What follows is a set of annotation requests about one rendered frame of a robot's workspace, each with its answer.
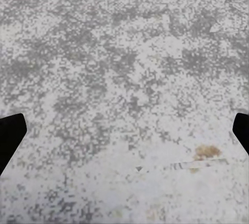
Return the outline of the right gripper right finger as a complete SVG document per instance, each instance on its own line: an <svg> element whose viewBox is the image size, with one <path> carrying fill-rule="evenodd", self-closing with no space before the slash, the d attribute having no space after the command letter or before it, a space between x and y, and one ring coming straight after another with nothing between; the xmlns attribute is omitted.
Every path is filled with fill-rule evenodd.
<svg viewBox="0 0 249 224"><path fill-rule="evenodd" d="M249 154L249 115L237 113L232 129L247 154Z"/></svg>

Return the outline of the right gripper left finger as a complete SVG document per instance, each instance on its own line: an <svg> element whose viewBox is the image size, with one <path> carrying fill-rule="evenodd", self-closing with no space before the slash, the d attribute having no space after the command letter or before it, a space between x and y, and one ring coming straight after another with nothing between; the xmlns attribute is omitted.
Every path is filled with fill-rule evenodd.
<svg viewBox="0 0 249 224"><path fill-rule="evenodd" d="M27 133L22 113L0 119L0 175Z"/></svg>

